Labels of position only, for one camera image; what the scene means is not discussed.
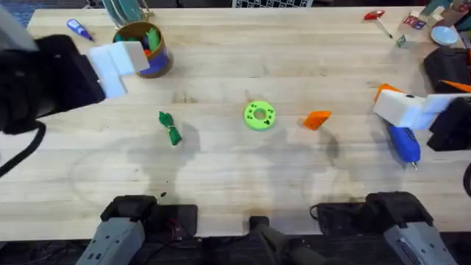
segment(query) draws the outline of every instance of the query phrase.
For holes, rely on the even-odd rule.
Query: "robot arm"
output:
[[[422,203],[408,192],[369,194],[366,202],[317,205],[324,234],[383,235],[406,265],[457,265]]]
[[[110,203],[100,218],[87,249],[77,265],[127,265],[144,243],[146,235],[169,240],[196,234],[198,208],[195,205],[158,205],[153,196],[120,196]],[[170,231],[168,220],[182,230]]]

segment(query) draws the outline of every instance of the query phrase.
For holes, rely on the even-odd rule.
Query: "orange gripper tip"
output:
[[[302,125],[311,129],[317,130],[321,125],[327,121],[330,117],[331,112],[328,110],[314,111],[309,113],[309,116],[302,122]]]
[[[378,92],[376,92],[375,99],[373,99],[374,103],[376,103],[376,101],[378,100],[378,97],[380,97],[380,94],[381,94],[382,90],[392,90],[392,91],[397,91],[397,92],[404,93],[404,92],[400,91],[399,89],[393,87],[390,84],[383,83],[378,87]]]

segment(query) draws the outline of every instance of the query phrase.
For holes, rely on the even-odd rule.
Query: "blue handle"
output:
[[[420,160],[420,145],[409,128],[399,128],[391,124],[388,131],[397,154],[405,162],[412,163]]]

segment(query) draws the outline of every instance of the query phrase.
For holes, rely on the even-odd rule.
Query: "green object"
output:
[[[157,33],[156,29],[150,29],[147,33],[147,38],[149,39],[149,49],[151,52],[157,51],[160,43],[160,36]]]
[[[160,123],[169,130],[170,142],[171,145],[177,145],[182,140],[182,136],[175,128],[174,119],[171,117],[170,113],[159,112],[159,121]]]
[[[400,36],[399,40],[396,41],[396,45],[400,48],[402,45],[404,45],[404,43],[406,43],[406,36],[402,35]]]
[[[115,42],[124,41],[124,37],[121,34],[116,34]]]
[[[277,113],[265,101],[250,102],[244,110],[244,120],[253,130],[267,130],[275,123]]]

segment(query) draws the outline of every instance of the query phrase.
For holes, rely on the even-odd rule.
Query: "green 3d printed part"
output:
[[[244,120],[254,130],[266,130],[273,126],[277,113],[268,102],[250,102],[244,110]]]

